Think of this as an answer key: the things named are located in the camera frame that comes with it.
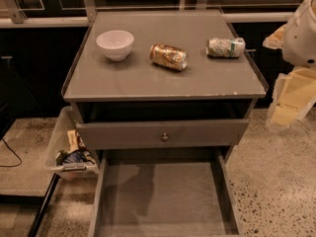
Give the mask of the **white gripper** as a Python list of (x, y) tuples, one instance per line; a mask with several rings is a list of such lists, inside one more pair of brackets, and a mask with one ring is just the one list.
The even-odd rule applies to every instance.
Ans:
[(304, 0), (286, 26), (263, 41), (270, 49), (282, 49), (282, 57), (295, 67), (280, 73), (268, 111), (271, 123), (290, 126), (302, 120), (316, 103), (316, 0)]

